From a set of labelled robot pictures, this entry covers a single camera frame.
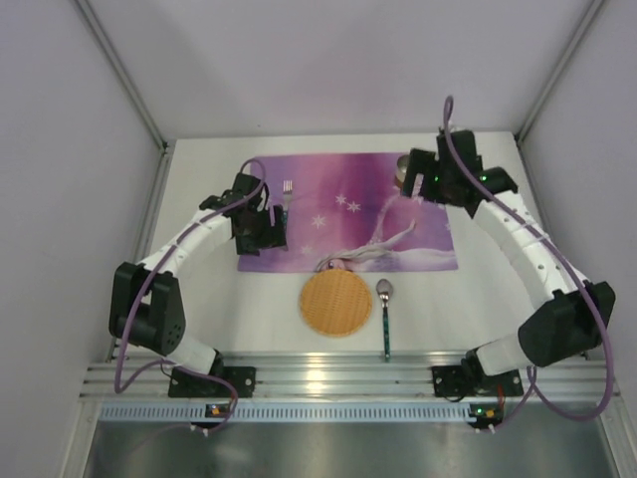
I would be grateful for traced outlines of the metal cup with wood band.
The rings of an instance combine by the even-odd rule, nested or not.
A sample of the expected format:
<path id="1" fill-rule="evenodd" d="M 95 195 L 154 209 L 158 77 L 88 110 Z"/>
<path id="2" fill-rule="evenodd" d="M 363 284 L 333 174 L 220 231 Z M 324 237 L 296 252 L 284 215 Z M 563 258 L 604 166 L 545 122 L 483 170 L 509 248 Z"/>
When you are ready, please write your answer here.
<path id="1" fill-rule="evenodd" d="M 401 189 L 403 187 L 409 161 L 410 161 L 410 157 L 408 154 L 403 154 L 399 156 L 396 161 L 396 167 L 394 172 L 394 184 L 398 189 Z"/>

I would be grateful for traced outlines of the fork with green handle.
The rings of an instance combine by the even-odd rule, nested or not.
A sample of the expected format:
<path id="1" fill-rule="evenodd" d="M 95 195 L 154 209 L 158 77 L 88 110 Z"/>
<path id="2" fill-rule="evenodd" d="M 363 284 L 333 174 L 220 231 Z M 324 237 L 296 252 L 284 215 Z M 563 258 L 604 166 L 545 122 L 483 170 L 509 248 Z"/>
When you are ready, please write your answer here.
<path id="1" fill-rule="evenodd" d="M 294 184 L 291 180 L 283 181 L 283 212 L 285 215 L 289 213 L 290 204 L 293 199 Z"/>

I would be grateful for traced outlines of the purple printed placemat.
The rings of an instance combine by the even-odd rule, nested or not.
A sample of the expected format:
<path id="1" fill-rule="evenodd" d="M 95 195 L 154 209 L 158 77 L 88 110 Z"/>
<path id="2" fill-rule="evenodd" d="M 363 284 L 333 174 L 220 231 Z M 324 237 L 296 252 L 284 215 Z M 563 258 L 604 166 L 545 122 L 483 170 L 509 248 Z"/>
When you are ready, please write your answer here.
<path id="1" fill-rule="evenodd" d="M 395 183 L 398 152 L 259 157 L 275 204 L 293 186 L 287 245 L 243 256 L 241 272 L 438 272 L 458 267 L 444 206 L 403 195 Z"/>

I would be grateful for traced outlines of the spoon with green handle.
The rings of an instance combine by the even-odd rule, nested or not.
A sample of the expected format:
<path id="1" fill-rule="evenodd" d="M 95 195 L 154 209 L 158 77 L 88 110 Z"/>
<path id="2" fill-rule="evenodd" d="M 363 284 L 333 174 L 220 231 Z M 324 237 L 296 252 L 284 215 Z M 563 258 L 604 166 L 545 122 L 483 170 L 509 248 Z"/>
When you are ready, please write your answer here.
<path id="1" fill-rule="evenodd" d="M 387 279 L 380 279 L 376 284 L 376 293 L 381 302 L 383 327 L 383 355 L 385 361 L 391 359 L 389 301 L 393 295 L 393 286 Z"/>

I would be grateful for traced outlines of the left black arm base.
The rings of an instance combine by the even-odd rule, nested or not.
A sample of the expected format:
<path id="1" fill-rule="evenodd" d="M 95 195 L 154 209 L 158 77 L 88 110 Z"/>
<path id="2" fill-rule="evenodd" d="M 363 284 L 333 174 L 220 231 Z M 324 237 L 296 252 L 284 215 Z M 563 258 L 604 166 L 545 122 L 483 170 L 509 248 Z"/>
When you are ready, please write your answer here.
<path id="1" fill-rule="evenodd" d="M 218 380 L 202 378 L 180 369 L 171 372 L 170 398 L 225 398 L 232 386 L 239 398 L 251 398 L 256 385 L 257 370 L 252 366 L 226 366 Z"/>

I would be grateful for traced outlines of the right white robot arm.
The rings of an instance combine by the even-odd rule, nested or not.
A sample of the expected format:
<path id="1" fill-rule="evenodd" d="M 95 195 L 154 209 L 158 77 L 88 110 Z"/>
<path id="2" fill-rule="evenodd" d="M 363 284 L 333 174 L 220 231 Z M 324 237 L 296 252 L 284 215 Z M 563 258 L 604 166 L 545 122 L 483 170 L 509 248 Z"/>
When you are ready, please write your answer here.
<path id="1" fill-rule="evenodd" d="M 512 177 L 500 166 L 483 166 L 472 131 L 439 133 L 434 151 L 411 149 L 402 192 L 465 209 L 504 253 L 531 300 L 533 312 L 516 332 L 466 353 L 462 366 L 473 381 L 546 367 L 601 346 L 613 289 L 590 282 L 550 252 L 550 239 Z"/>

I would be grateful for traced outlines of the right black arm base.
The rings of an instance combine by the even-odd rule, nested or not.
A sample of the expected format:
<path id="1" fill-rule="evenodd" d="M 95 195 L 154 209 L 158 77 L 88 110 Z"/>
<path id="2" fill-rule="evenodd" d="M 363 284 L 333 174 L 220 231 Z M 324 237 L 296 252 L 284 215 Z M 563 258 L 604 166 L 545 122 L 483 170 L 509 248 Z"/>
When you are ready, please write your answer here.
<path id="1" fill-rule="evenodd" d="M 520 374 L 509 371 L 502 374 L 477 378 L 469 374 L 458 364 L 434 365 L 431 367 L 434 395 L 450 401 L 460 401 L 467 397 L 521 397 L 524 388 Z"/>

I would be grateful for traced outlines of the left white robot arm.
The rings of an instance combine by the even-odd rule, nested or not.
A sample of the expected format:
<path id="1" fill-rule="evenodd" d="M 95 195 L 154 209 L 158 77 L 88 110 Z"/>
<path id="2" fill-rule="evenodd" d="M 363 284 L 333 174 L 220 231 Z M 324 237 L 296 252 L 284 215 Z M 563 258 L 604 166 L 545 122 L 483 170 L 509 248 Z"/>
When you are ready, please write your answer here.
<path id="1" fill-rule="evenodd" d="M 179 276 L 233 241 L 239 256 L 287 245 L 283 206 L 270 203 L 265 174 L 240 171 L 231 188 L 203 200 L 186 225 L 155 253 L 114 272 L 108 331 L 123 345 L 211 375 L 221 354 L 187 332 Z"/>

